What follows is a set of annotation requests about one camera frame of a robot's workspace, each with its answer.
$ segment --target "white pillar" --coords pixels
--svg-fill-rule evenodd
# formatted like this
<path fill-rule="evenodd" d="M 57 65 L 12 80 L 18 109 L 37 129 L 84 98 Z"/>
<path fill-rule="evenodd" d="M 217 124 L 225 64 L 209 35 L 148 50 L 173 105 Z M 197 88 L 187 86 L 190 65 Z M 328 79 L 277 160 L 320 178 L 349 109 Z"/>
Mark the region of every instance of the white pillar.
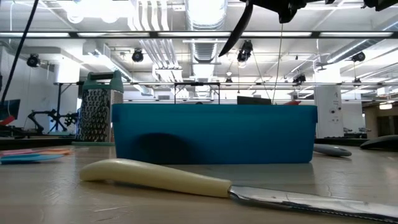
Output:
<path fill-rule="evenodd" d="M 315 69 L 314 81 L 317 83 L 336 83 L 341 81 L 340 68 L 335 65 Z M 316 86 L 315 104 L 318 106 L 317 138 L 343 137 L 343 113 L 341 110 L 341 87 L 338 85 Z"/>

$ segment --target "black cable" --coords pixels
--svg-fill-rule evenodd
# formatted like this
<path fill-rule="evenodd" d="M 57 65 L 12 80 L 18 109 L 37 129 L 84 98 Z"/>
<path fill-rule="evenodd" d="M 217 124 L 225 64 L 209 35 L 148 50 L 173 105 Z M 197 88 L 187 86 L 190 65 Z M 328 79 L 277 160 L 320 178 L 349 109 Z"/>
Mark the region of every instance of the black cable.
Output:
<path fill-rule="evenodd" d="M 33 20 L 33 17 L 35 15 L 38 3 L 39 3 L 39 0 L 34 0 L 33 6 L 32 6 L 32 11 L 30 12 L 29 19 L 27 20 L 27 24 L 26 24 L 26 27 L 25 27 L 25 30 L 24 30 L 24 34 L 21 37 L 21 41 L 19 42 L 17 52 L 15 53 L 14 61 L 12 63 L 12 67 L 11 67 L 10 75 L 8 76 L 6 87 L 4 88 L 4 92 L 2 93 L 0 109 L 4 108 L 4 102 L 6 100 L 7 92 L 8 92 L 8 89 L 10 87 L 12 77 L 14 76 L 14 72 L 15 72 L 15 69 L 17 67 L 18 58 L 19 58 L 19 55 L 21 54 L 22 46 L 24 45 L 24 42 L 25 42 L 25 39 L 26 39 L 26 35 L 27 35 L 28 31 L 29 31 L 30 24 L 32 23 L 32 20 Z"/>

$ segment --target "wooden tabletop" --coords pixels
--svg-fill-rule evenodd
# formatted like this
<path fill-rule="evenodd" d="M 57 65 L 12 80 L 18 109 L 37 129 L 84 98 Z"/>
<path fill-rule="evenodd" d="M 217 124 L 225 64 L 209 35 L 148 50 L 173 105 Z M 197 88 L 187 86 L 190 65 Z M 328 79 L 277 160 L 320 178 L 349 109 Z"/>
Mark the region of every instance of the wooden tabletop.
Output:
<path fill-rule="evenodd" d="M 246 207 L 126 184 L 80 182 L 79 170 L 115 157 L 112 147 L 74 147 L 40 164 L 0 166 L 0 223 L 372 223 L 356 218 Z M 310 164 L 171 166 L 234 184 L 398 205 L 398 152 L 348 148 L 349 159 Z"/>

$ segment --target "serrated blade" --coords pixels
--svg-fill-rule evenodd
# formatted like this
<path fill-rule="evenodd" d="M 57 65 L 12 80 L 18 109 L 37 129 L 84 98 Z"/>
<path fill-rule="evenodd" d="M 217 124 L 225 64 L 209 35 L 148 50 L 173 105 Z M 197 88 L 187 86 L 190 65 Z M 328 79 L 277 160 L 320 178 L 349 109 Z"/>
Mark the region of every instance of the serrated blade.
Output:
<path fill-rule="evenodd" d="M 379 222 L 398 223 L 398 207 L 395 206 L 234 185 L 229 192 L 232 196 L 245 202 L 260 203 L 272 207 L 301 209 Z"/>

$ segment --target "knife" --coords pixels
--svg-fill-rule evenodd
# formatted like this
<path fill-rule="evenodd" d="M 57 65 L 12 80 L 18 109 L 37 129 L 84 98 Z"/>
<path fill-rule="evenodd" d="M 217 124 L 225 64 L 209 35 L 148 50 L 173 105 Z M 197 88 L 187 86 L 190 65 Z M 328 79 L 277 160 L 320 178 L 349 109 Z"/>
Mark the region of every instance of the knife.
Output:
<path fill-rule="evenodd" d="M 85 166 L 82 181 L 114 180 L 158 189 L 220 198 L 238 198 L 244 202 L 275 208 L 291 208 L 398 223 L 398 207 L 334 197 L 235 186 L 230 180 L 185 172 L 129 159 L 107 159 Z"/>

